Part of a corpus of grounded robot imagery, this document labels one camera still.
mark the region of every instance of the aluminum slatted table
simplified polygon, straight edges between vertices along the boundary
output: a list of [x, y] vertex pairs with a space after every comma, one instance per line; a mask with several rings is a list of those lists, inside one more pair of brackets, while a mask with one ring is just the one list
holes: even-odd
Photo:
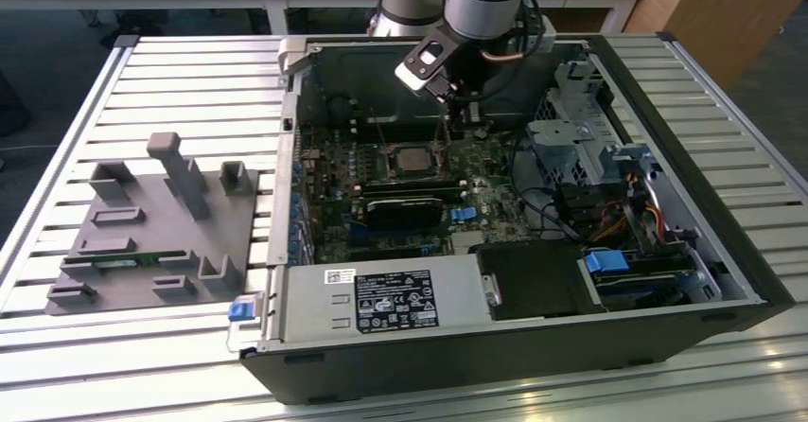
[[[0, 254], [0, 420], [797, 419], [808, 407], [805, 182], [676, 43], [609, 37], [797, 300], [745, 332], [665, 363], [472, 388], [286, 407], [225, 347], [226, 304], [49, 317], [42, 309], [93, 191], [96, 162], [134, 173], [150, 132], [173, 131], [201, 170], [261, 172], [248, 290], [265, 285], [284, 89], [274, 37], [144, 38], [114, 48]], [[642, 136], [617, 109], [634, 141]]]

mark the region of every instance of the green circuit board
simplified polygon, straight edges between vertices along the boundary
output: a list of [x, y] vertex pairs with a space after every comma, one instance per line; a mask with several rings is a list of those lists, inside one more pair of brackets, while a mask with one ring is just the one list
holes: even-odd
[[[314, 220], [314, 257], [317, 263], [362, 260], [377, 252], [418, 251], [421, 256], [452, 255], [452, 235], [478, 232], [481, 241], [520, 240], [530, 236], [530, 227], [517, 204], [508, 175], [510, 145], [493, 134], [485, 140], [470, 134], [448, 144], [406, 142], [388, 145], [356, 144], [350, 136], [337, 131], [312, 143], [308, 155], [317, 158], [305, 163], [309, 179], [309, 203]], [[388, 156], [402, 149], [429, 149], [440, 153], [440, 170], [417, 169], [402, 174]], [[364, 205], [353, 187], [396, 181], [464, 181], [461, 202], [442, 207], [440, 224], [416, 232], [365, 234], [361, 221]], [[452, 221], [450, 211], [473, 207], [476, 216], [462, 222]]]

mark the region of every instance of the circuit board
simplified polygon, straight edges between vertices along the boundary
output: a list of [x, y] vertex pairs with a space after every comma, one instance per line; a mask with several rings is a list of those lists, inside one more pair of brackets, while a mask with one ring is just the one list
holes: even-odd
[[[500, 242], [530, 236], [508, 174], [509, 146], [492, 134], [442, 142], [360, 144], [349, 132], [308, 137], [302, 152], [308, 179], [314, 259], [320, 264], [397, 257], [454, 255], [462, 242]], [[376, 186], [457, 184], [429, 228], [370, 231], [368, 193]], [[430, 189], [410, 190], [429, 199]]]

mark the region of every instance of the power supply label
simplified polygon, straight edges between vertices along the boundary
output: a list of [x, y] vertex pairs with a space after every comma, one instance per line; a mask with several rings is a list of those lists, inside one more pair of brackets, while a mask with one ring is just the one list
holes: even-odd
[[429, 271], [356, 275], [356, 328], [362, 334], [438, 325]]

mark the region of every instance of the blue latch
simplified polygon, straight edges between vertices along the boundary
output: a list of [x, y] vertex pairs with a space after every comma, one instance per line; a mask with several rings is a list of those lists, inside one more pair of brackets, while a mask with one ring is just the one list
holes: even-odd
[[618, 250], [596, 250], [582, 258], [590, 273], [621, 273], [629, 270], [629, 263]]
[[462, 223], [464, 221], [472, 220], [474, 217], [477, 217], [477, 208], [470, 206], [462, 209], [452, 209], [449, 214], [452, 216], [452, 223]]
[[248, 321], [254, 319], [254, 303], [252, 301], [234, 301], [229, 305], [229, 312], [226, 313], [226, 318], [230, 322]]

